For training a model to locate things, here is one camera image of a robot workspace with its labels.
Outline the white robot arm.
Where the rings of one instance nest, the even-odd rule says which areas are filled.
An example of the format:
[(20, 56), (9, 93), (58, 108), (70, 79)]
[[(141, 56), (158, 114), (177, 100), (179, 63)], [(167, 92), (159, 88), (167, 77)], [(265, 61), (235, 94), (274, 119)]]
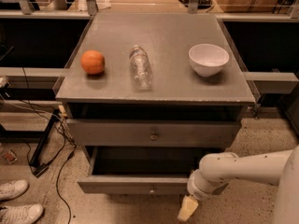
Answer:
[(234, 179), (277, 186), (272, 224), (298, 224), (299, 147), (247, 157), (233, 152), (205, 155), (188, 179), (178, 220), (187, 221), (201, 201)]

